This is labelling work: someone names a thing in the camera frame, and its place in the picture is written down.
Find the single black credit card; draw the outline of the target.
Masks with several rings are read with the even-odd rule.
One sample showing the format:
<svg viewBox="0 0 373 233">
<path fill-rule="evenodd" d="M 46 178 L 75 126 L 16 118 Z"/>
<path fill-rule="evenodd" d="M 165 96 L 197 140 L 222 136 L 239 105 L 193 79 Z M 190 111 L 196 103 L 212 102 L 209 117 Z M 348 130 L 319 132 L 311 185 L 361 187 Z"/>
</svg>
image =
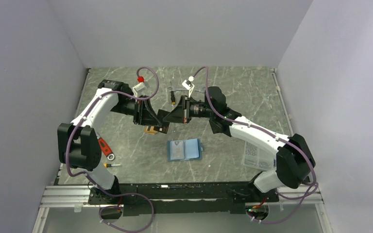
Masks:
<svg viewBox="0 0 373 233">
<path fill-rule="evenodd" d="M 155 127 L 156 131 L 159 133 L 167 134 L 169 130 L 170 123 L 167 121 L 164 121 L 164 118 L 169 114 L 168 111 L 160 109 L 157 113 L 158 120 L 160 122 L 159 126 Z"/>
</svg>

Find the single silver VIP card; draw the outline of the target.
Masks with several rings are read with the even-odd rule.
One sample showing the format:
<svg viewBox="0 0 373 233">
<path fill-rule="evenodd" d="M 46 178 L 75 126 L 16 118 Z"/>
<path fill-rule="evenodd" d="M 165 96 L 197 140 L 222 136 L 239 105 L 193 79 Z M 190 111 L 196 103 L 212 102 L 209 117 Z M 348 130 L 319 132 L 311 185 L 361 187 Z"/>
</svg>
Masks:
<svg viewBox="0 0 373 233">
<path fill-rule="evenodd" d="M 170 160 L 184 160 L 185 159 L 185 146 L 183 141 L 170 141 Z"/>
</svg>

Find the blue leather card holder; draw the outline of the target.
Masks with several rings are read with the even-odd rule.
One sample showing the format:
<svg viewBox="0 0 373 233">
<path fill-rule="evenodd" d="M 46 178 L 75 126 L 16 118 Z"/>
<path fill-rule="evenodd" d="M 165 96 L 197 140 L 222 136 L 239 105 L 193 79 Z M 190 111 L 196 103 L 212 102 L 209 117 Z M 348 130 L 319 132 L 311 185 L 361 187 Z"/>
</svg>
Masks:
<svg viewBox="0 0 373 233">
<path fill-rule="evenodd" d="M 185 159 L 184 160 L 176 160 L 176 161 L 191 161 L 191 160 L 201 160 L 202 153 L 204 151 L 203 145 L 200 139 L 186 139 L 186 140 L 176 140 L 176 141 L 183 141 L 185 146 Z M 170 141 L 167 142 L 167 160 L 169 162 L 176 162 L 170 160 L 170 148 L 169 148 Z"/>
</svg>

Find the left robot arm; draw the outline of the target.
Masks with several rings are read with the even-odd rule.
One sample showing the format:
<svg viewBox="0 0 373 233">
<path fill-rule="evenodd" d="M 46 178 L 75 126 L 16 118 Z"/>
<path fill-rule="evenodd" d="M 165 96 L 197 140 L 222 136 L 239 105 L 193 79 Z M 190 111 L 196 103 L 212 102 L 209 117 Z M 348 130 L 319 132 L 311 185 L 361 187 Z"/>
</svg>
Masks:
<svg viewBox="0 0 373 233">
<path fill-rule="evenodd" d="M 133 116 L 137 125 L 164 127 L 147 96 L 138 95 L 127 83 L 103 80 L 84 110 L 71 123 L 59 125 L 57 140 L 59 160 L 68 175 L 84 175 L 101 191 L 101 198 L 113 204 L 121 194 L 119 180 L 101 163 L 97 134 L 110 112 Z"/>
</svg>

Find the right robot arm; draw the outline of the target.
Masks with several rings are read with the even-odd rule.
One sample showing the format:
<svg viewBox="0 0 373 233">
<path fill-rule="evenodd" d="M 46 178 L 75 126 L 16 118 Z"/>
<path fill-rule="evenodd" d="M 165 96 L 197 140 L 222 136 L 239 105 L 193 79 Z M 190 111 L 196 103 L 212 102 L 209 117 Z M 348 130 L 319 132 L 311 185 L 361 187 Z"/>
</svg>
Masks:
<svg viewBox="0 0 373 233">
<path fill-rule="evenodd" d="M 268 191 L 282 186 L 297 189 L 316 165 L 301 135 L 275 133 L 254 124 L 227 106 L 226 96 L 217 86 L 205 91 L 204 101 L 181 96 L 178 105 L 163 117 L 163 121 L 187 124 L 194 117 L 207 118 L 214 134 L 241 139 L 275 157 L 275 167 L 253 177 L 248 188 L 253 201 L 261 201 Z"/>
</svg>

